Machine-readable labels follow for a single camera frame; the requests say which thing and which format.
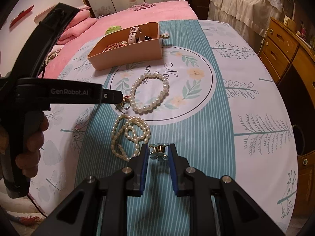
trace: finger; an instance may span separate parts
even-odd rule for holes
[[[41,125],[39,126],[39,130],[40,131],[46,131],[48,129],[48,126],[49,126],[49,123],[48,123],[48,119],[47,117],[45,116]]]
[[[30,169],[22,170],[22,173],[24,176],[27,176],[27,177],[35,177],[37,175],[37,171],[38,171],[38,167],[35,166]]]
[[[44,144],[44,134],[40,131],[35,132],[26,141],[26,147],[30,152],[35,152]]]
[[[4,154],[4,151],[9,145],[9,134],[7,131],[0,125],[0,153]]]
[[[36,152],[26,152],[19,154],[15,158],[15,163],[20,169],[30,169],[35,167],[40,160],[40,151]]]

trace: pearl bracelet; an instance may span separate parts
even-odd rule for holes
[[[122,127],[116,133],[119,122],[122,119],[126,119],[127,122],[122,125]],[[142,129],[143,135],[140,137],[137,136],[136,130],[133,125],[137,125]],[[129,140],[135,143],[135,149],[131,157],[128,157],[122,145],[118,144],[118,138],[121,134],[123,134]],[[122,114],[118,116],[118,118],[114,122],[113,129],[111,131],[111,152],[118,158],[123,159],[124,161],[129,161],[132,157],[136,157],[140,153],[140,145],[139,142],[143,141],[145,144],[148,143],[151,137],[151,130],[147,122],[140,117],[131,117],[130,115]],[[118,146],[120,150],[120,154],[115,150],[115,145]]]
[[[136,104],[136,102],[134,101],[134,94],[137,90],[137,87],[143,82],[144,79],[160,79],[163,82],[163,90],[160,91],[159,95],[157,96],[157,98],[149,105],[147,106],[143,106],[140,107],[139,105]],[[143,75],[141,75],[132,85],[131,90],[130,90],[130,95],[129,95],[129,102],[130,102],[130,106],[133,108],[133,110],[135,112],[138,113],[143,113],[146,111],[151,111],[154,109],[154,107],[156,107],[159,103],[163,102],[163,99],[165,98],[165,95],[168,93],[169,91],[169,81],[167,80],[167,78],[159,73],[152,73],[152,74],[148,74],[148,73],[144,73]]]

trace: open jewelry box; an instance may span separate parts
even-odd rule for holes
[[[133,29],[139,27],[139,32],[132,35]],[[121,41],[135,41],[136,43],[120,46],[118,48],[104,51],[107,47]],[[148,22],[132,28],[122,29],[104,36],[88,55],[88,60],[96,71],[104,70],[114,66],[129,64],[140,61],[162,59],[162,39],[160,37],[159,24]]]

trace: floor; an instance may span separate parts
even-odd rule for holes
[[[306,220],[307,219],[292,217],[285,235],[286,236],[296,236],[297,233],[300,231],[300,229],[305,224]]]

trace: blue gripper pad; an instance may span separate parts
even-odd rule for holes
[[[175,192],[175,195],[177,196],[178,195],[177,172],[175,168],[173,153],[171,151],[171,145],[167,147],[167,155],[169,157],[168,161],[169,161],[173,191]]]
[[[144,162],[142,165],[141,170],[141,182],[140,182],[140,194],[143,195],[144,187],[145,187],[145,179],[146,179],[146,172],[148,170],[148,161],[149,161],[149,146],[146,145],[144,150],[145,156],[144,156]]]

